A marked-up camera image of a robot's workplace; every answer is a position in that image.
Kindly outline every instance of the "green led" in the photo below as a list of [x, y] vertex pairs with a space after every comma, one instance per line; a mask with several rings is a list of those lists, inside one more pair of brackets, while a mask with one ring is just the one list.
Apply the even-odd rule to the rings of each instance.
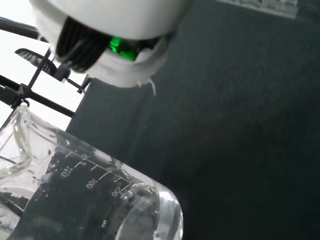
[[130, 60], [136, 60], [138, 53], [133, 50], [124, 40], [113, 37], [109, 43], [109, 48], [116, 54]]

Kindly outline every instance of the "dark gray surface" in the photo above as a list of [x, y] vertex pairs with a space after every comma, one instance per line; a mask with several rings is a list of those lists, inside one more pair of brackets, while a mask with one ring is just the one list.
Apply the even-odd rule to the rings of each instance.
[[319, 239], [320, 27], [198, 0], [150, 86], [92, 82], [67, 131], [166, 185], [184, 240]]

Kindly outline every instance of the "glass measuring cup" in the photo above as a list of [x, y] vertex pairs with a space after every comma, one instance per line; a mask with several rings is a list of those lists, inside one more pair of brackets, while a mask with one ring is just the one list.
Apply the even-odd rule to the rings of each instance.
[[0, 227], [17, 239], [180, 240], [160, 183], [17, 108], [0, 131]]

